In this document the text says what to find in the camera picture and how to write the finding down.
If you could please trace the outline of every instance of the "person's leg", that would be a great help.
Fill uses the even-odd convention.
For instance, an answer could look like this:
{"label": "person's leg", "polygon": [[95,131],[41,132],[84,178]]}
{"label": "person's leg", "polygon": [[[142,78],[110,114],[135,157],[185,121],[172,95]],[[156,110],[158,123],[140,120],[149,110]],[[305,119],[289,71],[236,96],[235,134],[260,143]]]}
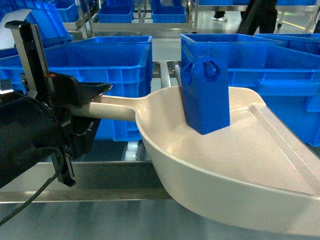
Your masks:
{"label": "person's leg", "polygon": [[225,18],[225,11],[215,11],[213,19],[220,22],[226,22],[228,19]]}
{"label": "person's leg", "polygon": [[262,21],[259,24],[259,32],[261,34],[273,34],[276,29],[278,11],[272,9],[268,14],[262,16]]}

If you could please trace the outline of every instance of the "blue plastic block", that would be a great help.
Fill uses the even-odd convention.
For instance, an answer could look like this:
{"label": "blue plastic block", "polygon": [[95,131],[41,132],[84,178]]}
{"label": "blue plastic block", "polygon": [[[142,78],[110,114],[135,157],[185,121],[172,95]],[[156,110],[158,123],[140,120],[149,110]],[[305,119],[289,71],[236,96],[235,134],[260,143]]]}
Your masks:
{"label": "blue plastic block", "polygon": [[153,23],[185,23],[184,6],[155,6],[152,9]]}
{"label": "blue plastic block", "polygon": [[285,47],[286,43],[280,40],[268,39],[244,34],[181,34],[182,45],[194,45],[197,48],[212,44],[270,44]]}
{"label": "blue plastic block", "polygon": [[320,56],[256,43],[181,49],[182,67],[200,56],[219,60],[230,86],[256,91],[303,142],[320,147]]}
{"label": "blue plastic block", "polygon": [[[138,98],[151,91],[151,47],[142,43],[69,43],[46,48],[44,53],[51,72],[73,76],[80,83],[110,83],[107,95]],[[0,59],[0,79],[11,79],[14,90],[24,89],[23,72],[18,56]],[[96,139],[137,141],[141,135],[134,122],[103,119]]]}
{"label": "blue plastic block", "polygon": [[320,54],[320,33],[256,34],[257,37],[281,41],[284,47],[311,54]]}
{"label": "blue plastic block", "polygon": [[215,5],[215,6],[221,6],[221,5],[232,5],[233,0],[200,0],[200,5]]}
{"label": "blue plastic block", "polygon": [[131,6],[105,6],[98,12],[100,23],[131,23],[134,9]]}
{"label": "blue plastic block", "polygon": [[230,125],[227,69],[196,57],[181,70],[187,124],[205,135]]}

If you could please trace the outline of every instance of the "floor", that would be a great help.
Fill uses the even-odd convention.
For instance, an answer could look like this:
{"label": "floor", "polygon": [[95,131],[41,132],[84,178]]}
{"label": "floor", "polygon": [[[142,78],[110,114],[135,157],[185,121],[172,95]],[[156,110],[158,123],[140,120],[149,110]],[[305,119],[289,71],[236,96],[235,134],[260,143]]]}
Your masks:
{"label": "floor", "polygon": [[[234,33],[240,22],[239,12],[227,12],[228,22],[213,21],[213,12],[199,16],[201,33]],[[291,13],[286,22],[305,26],[308,14]],[[299,27],[283,24],[281,33],[301,33]],[[153,39],[153,60],[180,60],[180,39]],[[159,88],[159,80],[153,83]],[[101,146],[94,152],[100,160],[118,159],[123,143]],[[0,216],[17,205],[0,205]],[[0,228],[3,240],[320,240],[316,237],[291,236],[234,227],[201,217],[174,200],[34,203]]]}

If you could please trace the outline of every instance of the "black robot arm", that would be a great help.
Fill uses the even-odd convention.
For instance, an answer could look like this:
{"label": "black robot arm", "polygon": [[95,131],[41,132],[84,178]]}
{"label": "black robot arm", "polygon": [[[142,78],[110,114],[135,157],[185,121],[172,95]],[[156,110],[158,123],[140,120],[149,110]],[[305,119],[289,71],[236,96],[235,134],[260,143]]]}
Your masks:
{"label": "black robot arm", "polygon": [[107,92],[109,84],[81,84],[48,71],[38,27],[12,21],[11,29],[24,74],[26,94],[0,83],[0,188],[53,153],[58,180],[73,186],[72,160],[90,151],[100,119],[72,116],[67,105],[82,107]]}

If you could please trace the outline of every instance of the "scoop handle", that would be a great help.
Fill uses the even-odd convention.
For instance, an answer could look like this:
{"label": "scoop handle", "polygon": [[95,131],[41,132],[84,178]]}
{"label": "scoop handle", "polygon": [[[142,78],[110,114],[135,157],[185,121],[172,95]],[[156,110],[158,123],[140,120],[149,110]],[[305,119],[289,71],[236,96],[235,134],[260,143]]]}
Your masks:
{"label": "scoop handle", "polygon": [[103,95],[81,108],[70,106],[73,116],[136,121],[137,106],[143,97],[128,98]]}

